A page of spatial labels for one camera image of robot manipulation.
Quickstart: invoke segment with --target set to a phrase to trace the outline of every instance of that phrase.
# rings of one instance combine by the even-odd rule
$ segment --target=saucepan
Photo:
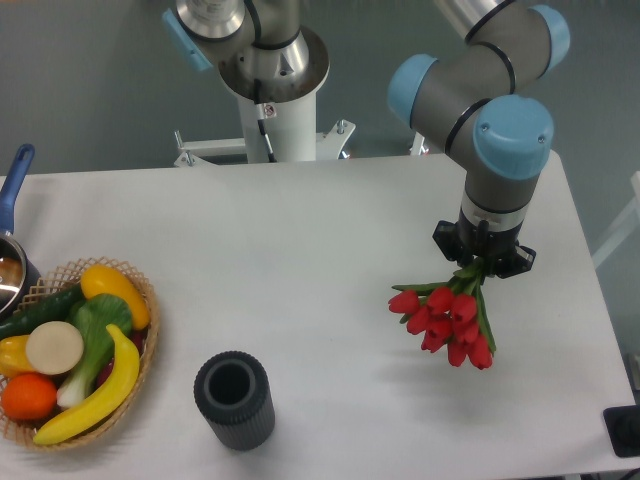
[[[20,244],[13,238],[14,208],[31,160],[33,145],[18,148],[0,190],[0,321],[10,317],[40,277]]]

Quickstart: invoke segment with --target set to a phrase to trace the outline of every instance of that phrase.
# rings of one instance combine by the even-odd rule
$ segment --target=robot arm
[[[176,13],[216,65],[254,43],[264,48],[291,43],[300,32],[299,0],[177,0]]]
[[[553,139],[536,100],[514,95],[559,63],[569,48],[555,10],[513,0],[436,0],[469,48],[447,64],[416,55],[395,73],[391,109],[467,171],[458,222],[434,239],[460,265],[488,260],[505,278],[531,269],[535,252],[518,243]]]
[[[189,63],[215,65],[238,100],[249,163],[316,159],[329,55],[300,25],[300,0],[177,0],[163,20]]]

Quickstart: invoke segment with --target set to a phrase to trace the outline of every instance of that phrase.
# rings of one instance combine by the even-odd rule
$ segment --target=blue pot handle
[[[0,190],[0,233],[13,233],[13,211],[16,199],[35,153],[36,149],[28,143],[18,148],[16,152],[16,157]]]

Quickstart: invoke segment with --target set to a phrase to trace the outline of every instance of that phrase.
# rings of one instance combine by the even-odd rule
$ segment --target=table surface
[[[57,454],[0,442],[3,478],[522,478],[621,470],[602,410],[633,403],[559,158],[523,244],[531,272],[488,279],[498,351],[478,371],[420,350],[387,311],[396,283],[446,280],[430,239],[464,172],[443,155],[33,175],[15,238],[46,272],[129,260],[156,287],[157,356],[119,425]],[[200,366],[242,350],[276,428],[226,449],[198,412]]]

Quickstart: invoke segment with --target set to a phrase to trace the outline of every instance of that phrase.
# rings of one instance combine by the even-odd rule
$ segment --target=ribbed cylinder
[[[224,352],[196,376],[194,397],[218,439],[234,450],[261,445],[275,426],[267,373],[254,357]]]

